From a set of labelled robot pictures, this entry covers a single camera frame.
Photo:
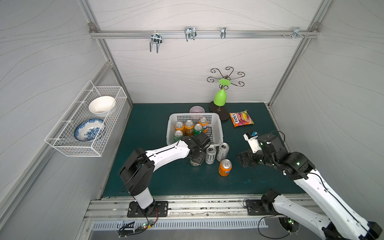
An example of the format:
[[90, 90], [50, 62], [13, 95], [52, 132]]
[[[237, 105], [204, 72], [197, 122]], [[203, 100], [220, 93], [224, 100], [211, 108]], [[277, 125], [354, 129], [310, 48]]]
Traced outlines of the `green Sprite can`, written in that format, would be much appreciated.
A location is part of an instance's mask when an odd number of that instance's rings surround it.
[[194, 136], [198, 136], [202, 131], [204, 130], [203, 126], [201, 124], [196, 124], [194, 126]]

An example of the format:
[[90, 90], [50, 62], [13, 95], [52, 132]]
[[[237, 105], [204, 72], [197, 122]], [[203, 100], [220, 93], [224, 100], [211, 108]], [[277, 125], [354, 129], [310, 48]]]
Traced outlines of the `white plastic basket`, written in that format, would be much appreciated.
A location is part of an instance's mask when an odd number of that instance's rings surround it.
[[201, 118], [206, 118], [209, 122], [206, 135], [210, 137], [211, 145], [219, 146], [224, 142], [222, 124], [218, 114], [215, 113], [175, 113], [170, 115], [167, 126], [166, 142], [171, 145], [175, 142], [174, 133], [177, 122], [185, 123], [191, 120], [194, 124], [198, 124]]

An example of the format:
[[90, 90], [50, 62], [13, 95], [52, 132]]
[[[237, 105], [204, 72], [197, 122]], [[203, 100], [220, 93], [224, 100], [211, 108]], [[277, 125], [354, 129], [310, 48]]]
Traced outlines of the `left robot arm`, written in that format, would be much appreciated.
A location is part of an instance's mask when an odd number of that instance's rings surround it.
[[156, 150], [135, 149], [119, 170], [124, 183], [121, 192], [128, 191], [143, 213], [151, 214], [155, 210], [155, 200], [149, 185], [154, 172], [179, 159], [189, 158], [200, 164], [210, 145], [210, 137], [200, 133], [196, 137], [184, 136], [175, 143]]

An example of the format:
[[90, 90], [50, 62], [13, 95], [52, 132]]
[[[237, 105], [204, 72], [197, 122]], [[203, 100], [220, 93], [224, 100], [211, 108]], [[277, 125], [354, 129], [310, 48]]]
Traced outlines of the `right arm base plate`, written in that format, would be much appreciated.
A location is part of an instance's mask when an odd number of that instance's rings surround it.
[[245, 199], [244, 206], [249, 216], [264, 216], [271, 213], [268, 203], [264, 200]]

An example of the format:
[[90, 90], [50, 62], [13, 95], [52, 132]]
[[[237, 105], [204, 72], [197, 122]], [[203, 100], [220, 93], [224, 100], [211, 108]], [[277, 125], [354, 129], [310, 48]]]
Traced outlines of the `orange Fanta can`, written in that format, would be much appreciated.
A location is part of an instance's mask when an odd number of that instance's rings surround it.
[[232, 162], [228, 159], [223, 159], [220, 162], [218, 173], [222, 177], [227, 177], [232, 170]]

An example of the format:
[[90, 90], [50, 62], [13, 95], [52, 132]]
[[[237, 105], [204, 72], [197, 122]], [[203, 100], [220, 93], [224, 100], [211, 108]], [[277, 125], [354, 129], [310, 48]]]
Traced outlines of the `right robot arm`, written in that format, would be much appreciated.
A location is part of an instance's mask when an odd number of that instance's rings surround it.
[[303, 225], [323, 240], [377, 240], [383, 229], [356, 213], [326, 183], [315, 165], [302, 153], [288, 152], [279, 137], [272, 133], [243, 135], [250, 150], [237, 155], [242, 162], [269, 166], [304, 190], [324, 212], [323, 215], [298, 205], [283, 194], [269, 190], [261, 198], [265, 215], [284, 215]]

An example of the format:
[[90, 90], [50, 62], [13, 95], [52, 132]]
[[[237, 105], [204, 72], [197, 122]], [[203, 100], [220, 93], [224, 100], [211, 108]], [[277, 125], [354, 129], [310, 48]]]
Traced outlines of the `green beer can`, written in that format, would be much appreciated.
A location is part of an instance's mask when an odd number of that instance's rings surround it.
[[196, 162], [196, 161], [194, 161], [194, 160], [190, 160], [190, 163], [191, 163], [191, 165], [194, 166], [194, 167], [198, 167], [198, 166], [201, 165], [200, 162]]

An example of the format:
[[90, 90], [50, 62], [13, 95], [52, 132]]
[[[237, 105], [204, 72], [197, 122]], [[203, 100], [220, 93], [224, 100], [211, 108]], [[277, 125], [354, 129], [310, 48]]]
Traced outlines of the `white Monster can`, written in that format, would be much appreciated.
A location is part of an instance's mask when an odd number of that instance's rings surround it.
[[217, 161], [221, 162], [227, 158], [230, 146], [227, 143], [222, 143], [218, 146]]
[[207, 165], [212, 165], [215, 162], [216, 154], [217, 154], [217, 148], [214, 145], [210, 145], [206, 149], [205, 162]]

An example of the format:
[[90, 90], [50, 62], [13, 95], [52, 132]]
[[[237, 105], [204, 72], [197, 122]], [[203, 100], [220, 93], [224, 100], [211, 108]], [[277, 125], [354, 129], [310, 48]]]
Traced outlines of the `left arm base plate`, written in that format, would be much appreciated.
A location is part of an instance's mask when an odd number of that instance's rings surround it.
[[137, 202], [130, 202], [127, 217], [128, 218], [164, 218], [168, 215], [168, 201], [154, 201], [147, 209], [141, 209]]

